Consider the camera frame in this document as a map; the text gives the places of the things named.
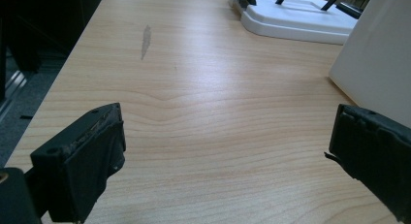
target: wooden table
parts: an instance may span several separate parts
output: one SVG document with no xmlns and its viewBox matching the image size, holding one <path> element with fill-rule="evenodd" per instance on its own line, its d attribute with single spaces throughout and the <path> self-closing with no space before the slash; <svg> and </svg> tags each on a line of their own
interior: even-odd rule
<svg viewBox="0 0 411 224">
<path fill-rule="evenodd" d="M 341 46 L 254 35 L 227 1 L 103 0 L 8 166 L 120 102 L 126 164 L 87 223 L 395 223 L 324 157 Z"/>
</svg>

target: white plastic base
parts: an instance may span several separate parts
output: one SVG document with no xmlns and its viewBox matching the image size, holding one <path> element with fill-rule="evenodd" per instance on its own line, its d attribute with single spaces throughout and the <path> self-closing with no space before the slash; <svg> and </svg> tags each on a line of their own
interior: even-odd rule
<svg viewBox="0 0 411 224">
<path fill-rule="evenodd" d="M 248 5 L 243 10 L 238 0 L 229 0 L 230 6 L 241 13 L 241 23 L 255 34 L 343 45 L 357 20 L 332 5 L 327 11 L 321 8 L 324 0 L 256 0 L 257 6 Z"/>
</svg>

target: white object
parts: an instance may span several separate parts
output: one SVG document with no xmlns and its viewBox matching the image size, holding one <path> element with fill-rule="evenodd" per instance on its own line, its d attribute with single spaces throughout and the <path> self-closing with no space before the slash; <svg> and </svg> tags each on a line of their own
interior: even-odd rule
<svg viewBox="0 0 411 224">
<path fill-rule="evenodd" d="M 411 128 L 411 0 L 370 0 L 330 71 L 359 106 Z"/>
<path fill-rule="evenodd" d="M 256 0 L 257 6 L 243 10 L 238 0 L 229 0 L 241 13 L 241 23 L 253 33 L 263 36 L 343 45 L 357 20 L 332 5 L 321 8 L 324 0 Z"/>
</svg>

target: wood grain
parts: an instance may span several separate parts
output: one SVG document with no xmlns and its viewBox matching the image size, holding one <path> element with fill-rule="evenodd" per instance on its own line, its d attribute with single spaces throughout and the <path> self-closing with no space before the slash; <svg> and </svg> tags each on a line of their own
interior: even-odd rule
<svg viewBox="0 0 411 224">
<path fill-rule="evenodd" d="M 8 166 L 120 102 L 126 164 L 87 223 L 394 223 L 323 155 L 341 47 L 254 35 L 227 1 L 103 0 Z"/>
</svg>

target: table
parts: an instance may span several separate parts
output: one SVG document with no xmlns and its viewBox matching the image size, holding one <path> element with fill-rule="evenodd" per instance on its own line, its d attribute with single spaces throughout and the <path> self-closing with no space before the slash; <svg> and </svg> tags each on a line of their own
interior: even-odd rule
<svg viewBox="0 0 411 224">
<path fill-rule="evenodd" d="M 227 1 L 103 0 L 7 166 L 120 102 L 126 163 L 87 223 L 395 223 L 324 157 L 341 46 L 254 35 Z"/>
</svg>

